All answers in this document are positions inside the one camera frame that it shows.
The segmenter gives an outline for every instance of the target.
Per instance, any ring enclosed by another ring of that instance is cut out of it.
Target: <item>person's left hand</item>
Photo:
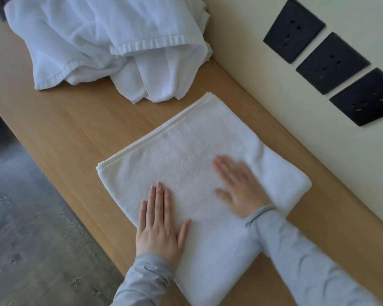
[[[171,192],[161,182],[151,187],[148,201],[139,210],[136,255],[152,253],[165,259],[174,270],[180,263],[191,220],[186,220],[176,235]]]

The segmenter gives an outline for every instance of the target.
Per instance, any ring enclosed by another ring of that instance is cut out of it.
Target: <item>long sleeve shirt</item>
[[[261,208],[247,222],[299,306],[379,306],[380,302],[275,209]],[[158,306],[174,271],[162,258],[136,257],[112,306]]]

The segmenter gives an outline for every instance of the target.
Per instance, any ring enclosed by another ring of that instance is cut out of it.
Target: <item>white towel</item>
[[[245,220],[214,195],[221,187],[211,169],[216,154],[246,161],[284,215],[311,187],[303,172],[266,147],[211,93],[97,167],[135,226],[151,185],[162,181],[172,190],[176,225],[192,219],[176,283],[193,306],[219,304],[260,253],[248,241]]]
[[[133,103],[181,99],[212,53],[201,0],[11,0],[37,90],[111,76]]]

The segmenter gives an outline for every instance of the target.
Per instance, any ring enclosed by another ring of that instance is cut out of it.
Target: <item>power socket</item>
[[[383,72],[376,68],[330,101],[358,126],[383,117]]]
[[[296,68],[313,87],[326,94],[370,64],[335,33]]]
[[[288,0],[264,38],[273,51],[292,63],[325,27],[297,0]]]

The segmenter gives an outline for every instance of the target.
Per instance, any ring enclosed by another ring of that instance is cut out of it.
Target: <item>wall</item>
[[[327,24],[291,65],[263,39],[286,0],[204,0],[214,58],[383,220],[383,119],[357,127],[329,98],[374,67],[383,70],[383,0],[298,0]],[[336,32],[369,66],[321,95],[296,67]]]

